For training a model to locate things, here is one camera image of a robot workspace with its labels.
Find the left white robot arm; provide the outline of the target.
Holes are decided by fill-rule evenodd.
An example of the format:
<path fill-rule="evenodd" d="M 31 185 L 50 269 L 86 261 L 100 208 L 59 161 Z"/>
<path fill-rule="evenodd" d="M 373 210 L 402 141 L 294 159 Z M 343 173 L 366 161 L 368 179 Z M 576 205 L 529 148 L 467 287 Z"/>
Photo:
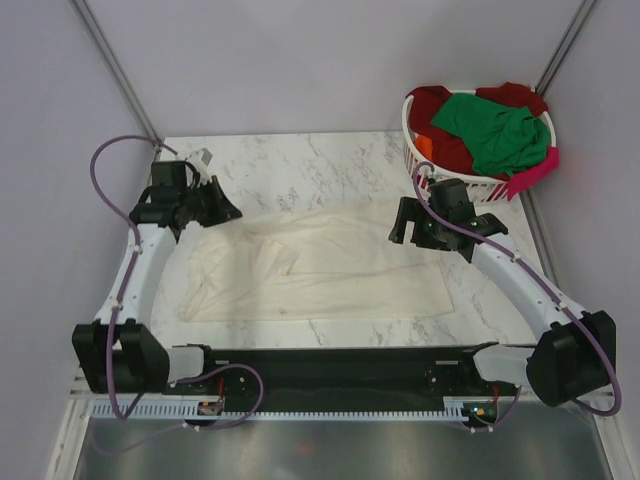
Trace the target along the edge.
<path fill-rule="evenodd" d="M 180 180 L 146 188 L 124 216 L 123 262 L 103 306 L 72 333 L 72 345 L 90 390 L 98 394 L 160 393 L 169 382 L 168 350 L 149 322 L 165 265 L 191 223 L 216 226 L 242 217 L 218 179 L 197 186 Z"/>

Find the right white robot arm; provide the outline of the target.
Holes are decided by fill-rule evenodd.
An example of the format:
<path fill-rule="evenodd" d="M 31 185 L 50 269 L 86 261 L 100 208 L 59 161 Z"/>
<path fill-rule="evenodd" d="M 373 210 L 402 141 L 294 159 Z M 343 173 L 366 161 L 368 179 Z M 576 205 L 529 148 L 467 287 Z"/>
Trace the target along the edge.
<path fill-rule="evenodd" d="M 493 382 L 525 386 L 546 405 L 581 405 L 582 396 L 609 386 L 613 404 L 621 407 L 616 374 L 616 325 L 604 311 L 590 313 L 553 285 L 522 255 L 507 227 L 493 214 L 479 215 L 468 200 L 438 204 L 434 199 L 403 197 L 399 201 L 391 242 L 404 240 L 414 225 L 411 243 L 419 248 L 455 252 L 487 276 L 526 321 L 532 347 L 485 344 L 470 349 L 458 368 L 467 392 L 483 392 Z"/>

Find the cream white t shirt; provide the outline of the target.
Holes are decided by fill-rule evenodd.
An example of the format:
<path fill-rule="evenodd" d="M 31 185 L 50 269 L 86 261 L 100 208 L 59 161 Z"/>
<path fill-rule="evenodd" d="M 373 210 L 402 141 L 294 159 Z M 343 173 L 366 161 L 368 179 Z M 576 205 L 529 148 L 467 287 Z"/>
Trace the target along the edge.
<path fill-rule="evenodd" d="M 383 199 L 205 228 L 179 316 L 211 323 L 453 312 L 439 254 L 389 241 L 397 210 Z"/>

